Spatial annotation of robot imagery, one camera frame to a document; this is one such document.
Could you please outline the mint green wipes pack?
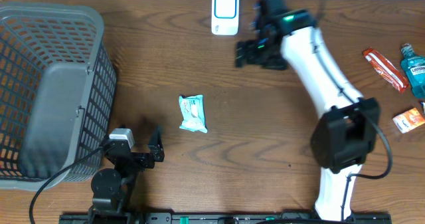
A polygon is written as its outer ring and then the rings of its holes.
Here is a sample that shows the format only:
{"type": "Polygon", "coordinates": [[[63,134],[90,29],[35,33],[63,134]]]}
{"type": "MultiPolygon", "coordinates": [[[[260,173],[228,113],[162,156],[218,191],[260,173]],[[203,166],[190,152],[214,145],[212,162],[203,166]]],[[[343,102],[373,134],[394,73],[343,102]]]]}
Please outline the mint green wipes pack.
{"type": "Polygon", "coordinates": [[[179,107],[183,116],[180,129],[204,134],[208,132],[202,94],[188,97],[180,96],[179,107]]]}

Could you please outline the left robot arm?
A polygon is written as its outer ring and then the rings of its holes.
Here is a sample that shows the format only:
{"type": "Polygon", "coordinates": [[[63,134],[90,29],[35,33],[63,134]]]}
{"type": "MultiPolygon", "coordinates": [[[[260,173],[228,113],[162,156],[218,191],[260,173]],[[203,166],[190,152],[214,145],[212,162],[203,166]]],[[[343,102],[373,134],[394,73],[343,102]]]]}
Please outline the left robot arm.
{"type": "Polygon", "coordinates": [[[142,214],[128,208],[138,175],[153,169],[165,157],[161,128],[156,127],[147,147],[149,152],[132,152],[135,144],[128,128],[116,128],[100,145],[102,155],[113,168],[98,171],[91,181],[92,206],[89,223],[143,223],[142,214]]]}

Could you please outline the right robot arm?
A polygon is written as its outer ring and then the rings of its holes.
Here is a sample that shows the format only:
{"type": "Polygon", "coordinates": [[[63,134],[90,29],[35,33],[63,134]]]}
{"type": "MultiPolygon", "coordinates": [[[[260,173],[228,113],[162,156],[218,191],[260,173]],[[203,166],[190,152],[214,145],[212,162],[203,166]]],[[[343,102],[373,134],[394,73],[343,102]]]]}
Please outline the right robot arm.
{"type": "Polygon", "coordinates": [[[364,98],[341,72],[308,10],[290,10],[284,0],[259,0],[254,27],[255,39],[237,43],[235,65],[295,70],[318,117],[310,139],[321,167],[315,212],[320,219],[346,221],[352,214],[354,181],[375,148],[379,105],[364,98]]]}

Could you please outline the teal Listerine mouthwash bottle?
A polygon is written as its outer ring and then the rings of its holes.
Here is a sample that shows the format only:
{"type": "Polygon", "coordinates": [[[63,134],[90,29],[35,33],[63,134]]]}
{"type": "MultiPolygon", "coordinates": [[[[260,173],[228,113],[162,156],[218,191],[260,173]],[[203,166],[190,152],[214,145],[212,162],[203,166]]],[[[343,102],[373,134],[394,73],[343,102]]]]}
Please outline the teal Listerine mouthwash bottle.
{"type": "Polygon", "coordinates": [[[417,55],[408,43],[402,45],[401,53],[401,67],[410,82],[413,95],[424,98],[424,56],[417,55]]]}

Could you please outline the yellow chips bag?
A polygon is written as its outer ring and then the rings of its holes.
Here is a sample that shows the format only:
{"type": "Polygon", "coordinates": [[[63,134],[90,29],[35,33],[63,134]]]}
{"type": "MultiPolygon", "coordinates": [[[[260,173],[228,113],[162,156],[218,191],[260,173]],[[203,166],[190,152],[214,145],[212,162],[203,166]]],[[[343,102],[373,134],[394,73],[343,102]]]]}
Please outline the yellow chips bag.
{"type": "Polygon", "coordinates": [[[425,114],[425,102],[421,101],[420,106],[421,106],[423,113],[425,114]]]}

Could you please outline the orange snack bar wrapper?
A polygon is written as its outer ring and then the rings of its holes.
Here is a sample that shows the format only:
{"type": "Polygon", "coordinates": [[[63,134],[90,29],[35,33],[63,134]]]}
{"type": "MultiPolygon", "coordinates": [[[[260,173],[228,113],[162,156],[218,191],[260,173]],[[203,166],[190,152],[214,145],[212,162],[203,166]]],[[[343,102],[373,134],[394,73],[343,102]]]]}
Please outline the orange snack bar wrapper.
{"type": "Polygon", "coordinates": [[[369,48],[363,51],[363,56],[372,65],[374,70],[401,94],[409,87],[409,81],[401,72],[376,49],[369,48]]]}

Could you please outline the small orange snack packet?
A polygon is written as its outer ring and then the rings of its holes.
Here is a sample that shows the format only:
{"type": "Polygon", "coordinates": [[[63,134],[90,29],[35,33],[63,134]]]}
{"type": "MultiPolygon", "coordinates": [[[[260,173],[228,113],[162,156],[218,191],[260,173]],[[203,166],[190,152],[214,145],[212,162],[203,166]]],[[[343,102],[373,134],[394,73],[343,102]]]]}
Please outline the small orange snack packet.
{"type": "Polygon", "coordinates": [[[402,134],[412,131],[424,124],[424,118],[417,108],[412,108],[402,114],[396,115],[392,120],[402,134]]]}

